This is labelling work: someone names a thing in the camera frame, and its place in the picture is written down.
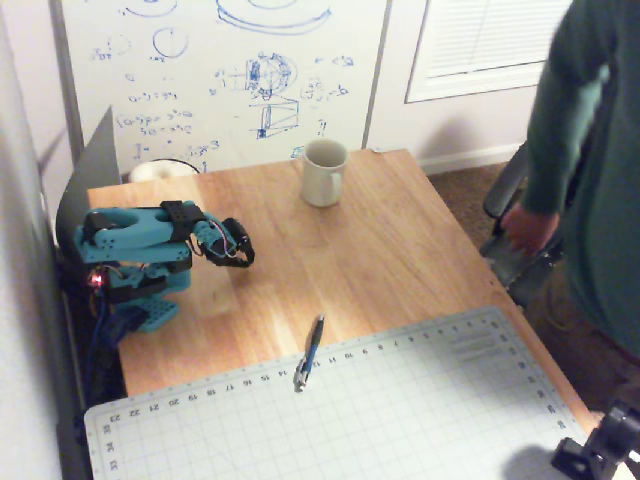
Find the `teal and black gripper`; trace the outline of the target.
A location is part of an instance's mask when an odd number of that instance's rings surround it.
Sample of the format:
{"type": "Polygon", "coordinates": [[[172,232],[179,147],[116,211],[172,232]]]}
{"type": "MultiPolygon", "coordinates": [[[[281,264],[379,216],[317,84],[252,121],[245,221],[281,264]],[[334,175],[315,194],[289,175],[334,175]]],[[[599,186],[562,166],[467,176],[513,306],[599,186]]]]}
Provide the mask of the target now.
{"type": "Polygon", "coordinates": [[[216,219],[199,220],[192,233],[198,245],[198,255],[204,255],[216,266],[249,268],[254,263],[255,251],[249,236],[234,218],[222,222],[216,219]]]}

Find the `bare person hand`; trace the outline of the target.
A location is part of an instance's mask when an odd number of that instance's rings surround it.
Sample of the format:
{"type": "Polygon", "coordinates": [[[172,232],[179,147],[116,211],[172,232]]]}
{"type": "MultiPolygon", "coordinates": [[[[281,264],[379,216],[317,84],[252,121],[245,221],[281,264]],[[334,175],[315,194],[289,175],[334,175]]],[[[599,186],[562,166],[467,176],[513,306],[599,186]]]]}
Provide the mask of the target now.
{"type": "Polygon", "coordinates": [[[528,255],[539,252],[559,224],[559,214],[539,214],[516,204],[502,219],[501,227],[514,250],[528,255]]]}

